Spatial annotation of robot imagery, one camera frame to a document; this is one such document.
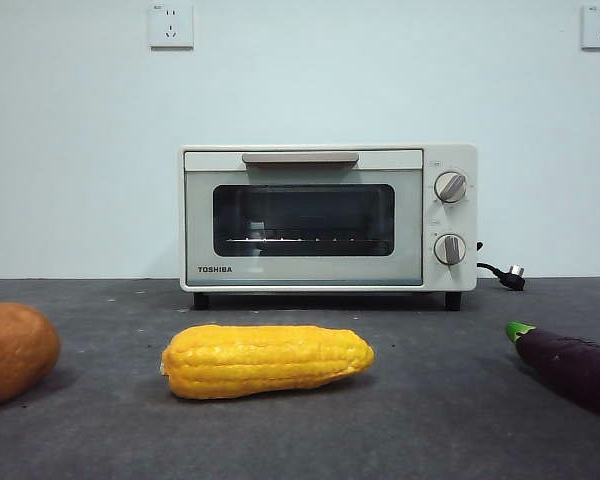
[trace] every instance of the fake food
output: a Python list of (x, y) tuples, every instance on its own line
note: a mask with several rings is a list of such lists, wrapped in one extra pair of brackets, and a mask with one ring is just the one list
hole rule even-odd
[(518, 322), (506, 331), (522, 360), (545, 381), (600, 413), (600, 345)]
[(0, 303), (0, 403), (24, 393), (49, 373), (60, 354), (60, 338), (37, 310)]
[(210, 399), (316, 388), (372, 363), (373, 350), (351, 330), (202, 325), (173, 337), (160, 370), (177, 396)]

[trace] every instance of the eggplant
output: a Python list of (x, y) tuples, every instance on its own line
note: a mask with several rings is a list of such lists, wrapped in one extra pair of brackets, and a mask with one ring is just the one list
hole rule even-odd
[(547, 384), (600, 414), (600, 345), (518, 322), (509, 323), (506, 332)]

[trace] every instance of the eggplant stem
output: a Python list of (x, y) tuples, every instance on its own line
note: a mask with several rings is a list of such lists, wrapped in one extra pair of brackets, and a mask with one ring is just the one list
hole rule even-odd
[(533, 325), (527, 325), (526, 323), (509, 322), (505, 330), (507, 332), (509, 340), (511, 340), (513, 343), (516, 343), (516, 340), (518, 340), (518, 338), (527, 333), (529, 330), (533, 330), (534, 328), (536, 327), (534, 327)]

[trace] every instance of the dark gray surface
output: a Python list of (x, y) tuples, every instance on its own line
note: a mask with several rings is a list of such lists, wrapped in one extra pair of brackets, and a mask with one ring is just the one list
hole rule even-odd
[[(0, 480), (600, 479), (600, 417), (539, 383), (503, 330), (600, 342), (600, 278), (522, 293), (484, 280), (460, 312), (441, 294), (217, 297), (196, 312), (174, 280), (1, 280), (7, 300), (43, 311), (62, 354), (0, 407)], [(160, 352), (210, 322), (352, 328), (376, 362), (314, 391), (178, 400)]]

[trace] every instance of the corn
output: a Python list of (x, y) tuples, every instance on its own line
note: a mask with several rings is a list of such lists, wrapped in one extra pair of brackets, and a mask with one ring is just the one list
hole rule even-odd
[(179, 397), (235, 398), (316, 388), (372, 363), (373, 350), (351, 330), (202, 325), (173, 337), (160, 372)]

